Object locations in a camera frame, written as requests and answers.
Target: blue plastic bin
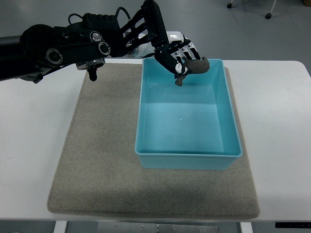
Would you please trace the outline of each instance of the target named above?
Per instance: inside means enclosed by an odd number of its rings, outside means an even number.
[[[223,170],[242,155],[224,64],[183,86],[154,58],[143,60],[135,152],[144,168]]]

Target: black cable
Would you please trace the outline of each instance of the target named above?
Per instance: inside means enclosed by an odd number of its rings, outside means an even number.
[[[74,14],[70,14],[70,15],[68,16],[68,22],[69,22],[69,24],[71,24],[71,22],[70,22],[70,18],[71,18],[72,16],[78,16],[79,18],[83,19],[83,18],[82,18],[82,16],[81,16],[81,15],[79,15],[79,14],[76,14],[76,13],[74,13]]]
[[[124,8],[124,7],[122,7],[122,6],[120,6],[118,9],[117,9],[117,12],[116,12],[116,17],[118,17],[118,15],[119,15],[119,11],[120,10],[123,10],[124,11],[124,13],[126,14],[126,16],[127,16],[127,18],[130,20],[131,19],[131,17],[130,17],[130,14],[127,12],[127,10]]]

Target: black robotic arm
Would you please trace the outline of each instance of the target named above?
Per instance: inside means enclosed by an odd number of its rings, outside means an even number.
[[[106,57],[123,57],[134,53],[141,45],[151,44],[155,59],[175,75],[177,85],[187,74],[204,73],[209,69],[206,58],[201,60],[189,39],[171,41],[165,30],[159,6],[154,0],[145,0],[141,9],[122,28],[115,15],[85,14],[69,16],[69,26],[50,27],[34,25],[22,36],[0,38],[0,81],[21,78],[38,83],[45,75],[76,64],[78,69],[89,72],[90,79],[97,79],[97,68],[104,65]],[[70,17],[82,21],[71,23]],[[196,60],[192,60],[189,51]],[[179,50],[186,57],[182,62]]]

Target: screw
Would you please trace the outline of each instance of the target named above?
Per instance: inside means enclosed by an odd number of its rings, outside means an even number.
[[[92,32],[91,33],[91,40],[93,41],[101,41],[102,40],[102,36],[97,33],[97,32]]]

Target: tabletop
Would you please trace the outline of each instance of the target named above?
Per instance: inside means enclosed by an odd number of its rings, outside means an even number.
[[[260,215],[254,221],[310,221],[310,75],[296,61],[224,64],[258,195]],[[104,220],[47,210],[84,76],[85,71],[72,65],[38,84],[19,79],[0,82],[0,219]]]

